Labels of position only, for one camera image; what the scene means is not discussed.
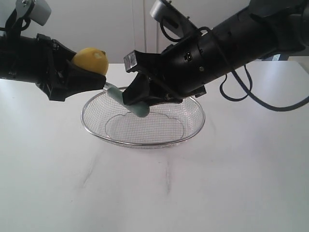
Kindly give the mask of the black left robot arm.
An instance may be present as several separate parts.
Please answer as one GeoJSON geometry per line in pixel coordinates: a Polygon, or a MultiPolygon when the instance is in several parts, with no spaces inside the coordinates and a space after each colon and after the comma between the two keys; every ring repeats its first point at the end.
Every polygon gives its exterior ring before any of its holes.
{"type": "Polygon", "coordinates": [[[35,83],[51,101],[87,91],[101,90],[106,77],[86,71],[71,60],[76,53],[59,41],[38,34],[17,41],[0,38],[0,77],[35,83]]]}

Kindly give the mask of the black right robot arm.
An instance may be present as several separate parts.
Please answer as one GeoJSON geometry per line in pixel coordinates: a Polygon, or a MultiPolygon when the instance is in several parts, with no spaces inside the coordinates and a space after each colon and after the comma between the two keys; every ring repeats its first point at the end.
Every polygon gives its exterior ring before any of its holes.
{"type": "Polygon", "coordinates": [[[137,73],[123,93],[126,105],[200,97],[207,83],[249,62],[309,44],[306,0],[252,0],[212,29],[198,28],[166,0],[157,0],[150,14],[177,39],[160,54],[133,51],[125,57],[126,71],[137,73]]]}

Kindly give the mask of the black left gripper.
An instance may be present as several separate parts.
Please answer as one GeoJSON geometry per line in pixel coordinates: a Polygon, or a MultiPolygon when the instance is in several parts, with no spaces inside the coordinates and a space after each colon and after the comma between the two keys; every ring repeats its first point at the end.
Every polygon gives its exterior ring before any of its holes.
{"type": "Polygon", "coordinates": [[[36,44],[42,52],[41,79],[36,86],[51,101],[64,102],[66,98],[105,86],[106,77],[82,69],[70,62],[76,52],[70,50],[58,40],[43,34],[37,34],[36,44]]]}

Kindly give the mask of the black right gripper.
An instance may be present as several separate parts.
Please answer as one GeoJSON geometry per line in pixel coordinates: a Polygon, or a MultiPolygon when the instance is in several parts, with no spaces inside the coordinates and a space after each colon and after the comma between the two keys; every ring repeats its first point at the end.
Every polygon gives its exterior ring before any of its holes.
{"type": "Polygon", "coordinates": [[[229,73],[228,53],[229,28],[219,26],[200,28],[161,53],[134,50],[124,57],[125,70],[139,73],[122,94],[124,104],[180,104],[204,95],[207,83],[229,73]]]}

